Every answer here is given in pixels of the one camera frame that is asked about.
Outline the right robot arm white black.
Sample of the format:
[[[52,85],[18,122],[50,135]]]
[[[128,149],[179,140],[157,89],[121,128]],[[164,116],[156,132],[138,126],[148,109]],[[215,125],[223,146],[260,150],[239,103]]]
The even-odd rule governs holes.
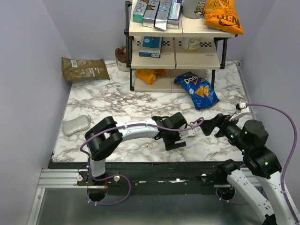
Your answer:
[[[232,159],[217,165],[214,177],[218,182],[232,185],[252,207],[262,224],[300,223],[299,211],[282,180],[283,170],[279,160],[265,145],[269,134],[262,122],[247,120],[243,128],[239,128],[229,115],[218,114],[201,122],[200,127],[206,136],[218,128],[215,137],[226,137],[232,146],[242,152],[245,166],[257,178],[265,193],[254,187]]]

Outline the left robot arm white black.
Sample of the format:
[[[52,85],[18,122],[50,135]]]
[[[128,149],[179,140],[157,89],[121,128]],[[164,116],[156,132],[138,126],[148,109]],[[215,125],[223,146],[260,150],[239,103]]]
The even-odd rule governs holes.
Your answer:
[[[194,131],[186,131],[186,128],[188,123],[180,112],[170,117],[153,116],[138,123],[116,122],[112,116],[105,117],[85,134],[91,157],[88,180],[93,185],[103,182],[105,160],[121,142],[139,138],[162,139],[169,151],[186,146],[184,139],[195,136]]]

